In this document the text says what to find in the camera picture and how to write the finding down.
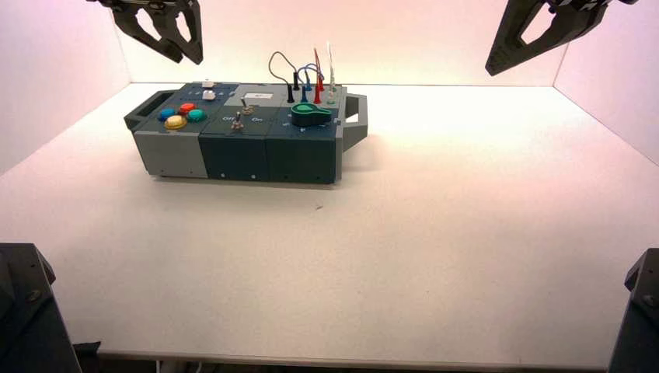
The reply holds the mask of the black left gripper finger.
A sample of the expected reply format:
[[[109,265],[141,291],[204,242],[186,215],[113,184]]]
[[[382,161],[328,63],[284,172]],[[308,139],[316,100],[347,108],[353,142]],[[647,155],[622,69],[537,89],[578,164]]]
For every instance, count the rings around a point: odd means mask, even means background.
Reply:
[[[113,19],[116,26],[129,37],[158,52],[162,56],[179,63],[183,55],[178,47],[170,41],[160,37],[154,38],[138,22],[138,12],[142,8],[112,8]]]
[[[183,57],[195,64],[203,59],[203,44],[201,32],[200,4],[198,1],[171,1],[165,2],[163,13],[163,39],[167,42],[166,55],[173,61],[180,63]],[[182,15],[190,38],[186,39],[181,33],[177,18]]]

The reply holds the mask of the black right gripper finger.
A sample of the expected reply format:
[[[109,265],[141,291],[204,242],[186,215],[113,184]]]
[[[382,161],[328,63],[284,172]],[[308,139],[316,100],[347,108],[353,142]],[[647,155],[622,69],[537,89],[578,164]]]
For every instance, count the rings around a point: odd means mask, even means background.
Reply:
[[[603,6],[590,12],[576,12],[572,8],[553,11],[548,7],[553,18],[549,27],[541,35],[547,36],[552,49],[568,44],[594,29],[603,20],[607,9],[607,6]],[[495,76],[502,72],[488,73]]]
[[[504,72],[552,49],[545,34],[531,43],[521,37],[544,3],[535,0],[507,2],[485,64],[487,72]]]

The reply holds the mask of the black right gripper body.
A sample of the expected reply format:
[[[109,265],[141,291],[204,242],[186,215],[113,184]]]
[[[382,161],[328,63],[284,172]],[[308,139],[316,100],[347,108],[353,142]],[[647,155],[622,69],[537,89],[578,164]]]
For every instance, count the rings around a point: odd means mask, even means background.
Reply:
[[[611,2],[612,0],[548,0],[546,3],[553,11],[572,8],[576,12],[590,12]]]

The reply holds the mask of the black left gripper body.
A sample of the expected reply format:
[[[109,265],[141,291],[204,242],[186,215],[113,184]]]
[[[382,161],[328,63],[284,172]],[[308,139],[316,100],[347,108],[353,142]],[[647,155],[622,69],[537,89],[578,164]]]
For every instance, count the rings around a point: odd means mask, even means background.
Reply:
[[[166,8],[192,9],[198,6],[198,1],[157,1],[157,0],[97,0],[99,4],[111,9],[125,9],[128,6],[164,10]]]

